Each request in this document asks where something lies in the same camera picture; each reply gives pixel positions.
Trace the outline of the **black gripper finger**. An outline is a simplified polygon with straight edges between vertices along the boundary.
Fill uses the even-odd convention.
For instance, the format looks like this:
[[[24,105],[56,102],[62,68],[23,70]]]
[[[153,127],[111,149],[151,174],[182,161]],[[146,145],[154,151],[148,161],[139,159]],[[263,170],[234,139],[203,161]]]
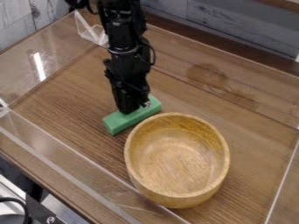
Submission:
[[[128,98],[127,98],[127,91],[118,85],[114,85],[112,92],[114,92],[118,110],[123,114],[128,114],[130,113],[130,103],[128,103]]]
[[[140,107],[146,108],[151,105],[150,91],[150,87],[130,88],[130,113],[136,111]]]

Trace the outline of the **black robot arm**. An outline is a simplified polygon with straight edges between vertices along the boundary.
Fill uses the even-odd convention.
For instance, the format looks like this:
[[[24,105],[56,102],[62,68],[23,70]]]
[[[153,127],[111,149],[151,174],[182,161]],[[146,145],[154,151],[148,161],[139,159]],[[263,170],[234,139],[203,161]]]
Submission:
[[[99,15],[107,34],[110,58],[103,60],[118,110],[130,114],[150,102],[147,75],[155,64],[155,49],[144,37],[146,16],[140,0],[64,0],[75,10],[88,9]]]

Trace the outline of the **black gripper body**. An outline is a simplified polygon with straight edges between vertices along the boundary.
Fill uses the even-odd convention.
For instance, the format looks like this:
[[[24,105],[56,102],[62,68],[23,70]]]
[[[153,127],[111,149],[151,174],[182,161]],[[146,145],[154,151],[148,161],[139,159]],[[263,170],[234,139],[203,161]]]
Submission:
[[[147,75],[154,65],[153,46],[138,43],[132,47],[108,46],[110,59],[104,59],[106,76],[118,94],[148,94]]]

